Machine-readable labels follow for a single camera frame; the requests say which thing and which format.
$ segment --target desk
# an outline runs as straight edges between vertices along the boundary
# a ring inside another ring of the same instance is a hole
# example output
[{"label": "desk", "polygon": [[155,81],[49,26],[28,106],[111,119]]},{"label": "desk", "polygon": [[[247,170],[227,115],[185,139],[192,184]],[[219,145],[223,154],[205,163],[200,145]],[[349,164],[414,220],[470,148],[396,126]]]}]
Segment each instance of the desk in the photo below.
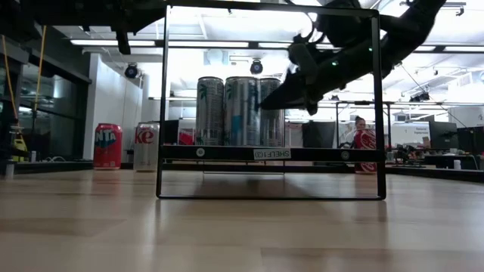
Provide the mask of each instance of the desk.
[{"label": "desk", "polygon": [[474,157],[472,155],[427,155],[425,156],[424,164],[435,165],[437,168],[453,169],[455,160],[461,161],[461,168],[463,170],[479,170],[476,166],[480,168],[480,156]]}]

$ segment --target glass wall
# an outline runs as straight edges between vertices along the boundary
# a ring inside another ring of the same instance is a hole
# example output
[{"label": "glass wall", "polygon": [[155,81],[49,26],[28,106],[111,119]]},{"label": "glass wall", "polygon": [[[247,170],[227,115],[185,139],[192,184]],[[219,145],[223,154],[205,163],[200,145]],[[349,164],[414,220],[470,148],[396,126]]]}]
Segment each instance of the glass wall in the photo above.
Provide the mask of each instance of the glass wall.
[{"label": "glass wall", "polygon": [[23,66],[19,121],[29,151],[45,160],[62,156],[65,160],[82,158],[87,90],[58,75],[43,71],[37,116],[34,108],[39,68]]}]

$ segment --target shelf label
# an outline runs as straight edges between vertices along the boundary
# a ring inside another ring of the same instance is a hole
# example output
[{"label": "shelf label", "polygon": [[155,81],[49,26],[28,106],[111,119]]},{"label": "shelf label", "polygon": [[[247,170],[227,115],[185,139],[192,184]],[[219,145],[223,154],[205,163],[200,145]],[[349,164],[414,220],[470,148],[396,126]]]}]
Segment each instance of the shelf label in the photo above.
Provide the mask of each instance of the shelf label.
[{"label": "shelf label", "polygon": [[254,150],[254,160],[271,160],[271,159],[290,159],[290,149],[271,148],[271,149]]}]

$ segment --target robotic arm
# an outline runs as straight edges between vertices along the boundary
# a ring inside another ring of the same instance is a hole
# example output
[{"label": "robotic arm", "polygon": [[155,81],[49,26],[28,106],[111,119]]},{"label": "robotic arm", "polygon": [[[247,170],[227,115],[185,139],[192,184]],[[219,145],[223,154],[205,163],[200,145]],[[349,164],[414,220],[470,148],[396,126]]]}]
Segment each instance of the robotic arm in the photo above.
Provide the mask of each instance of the robotic arm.
[{"label": "robotic arm", "polygon": [[[387,34],[381,39],[383,78],[393,67],[421,46],[446,0],[415,0],[401,17],[381,16]],[[326,7],[361,8],[357,0],[335,0]],[[316,29],[323,32],[338,52],[316,49],[315,43],[295,37],[289,58],[298,66],[287,73],[284,83],[262,103],[264,110],[305,108],[310,115],[318,112],[318,102],[334,89],[344,89],[372,72],[370,21],[359,17],[318,16]]]}]

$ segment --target white coke can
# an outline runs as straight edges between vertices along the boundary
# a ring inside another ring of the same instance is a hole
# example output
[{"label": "white coke can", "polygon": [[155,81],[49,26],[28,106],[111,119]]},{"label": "white coke can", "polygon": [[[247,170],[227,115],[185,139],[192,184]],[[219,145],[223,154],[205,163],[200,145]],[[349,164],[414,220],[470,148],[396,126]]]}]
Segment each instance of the white coke can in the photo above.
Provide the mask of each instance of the white coke can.
[{"label": "white coke can", "polygon": [[158,166],[158,143],[160,124],[140,122],[135,133],[135,158],[133,169],[139,172],[155,172]]}]

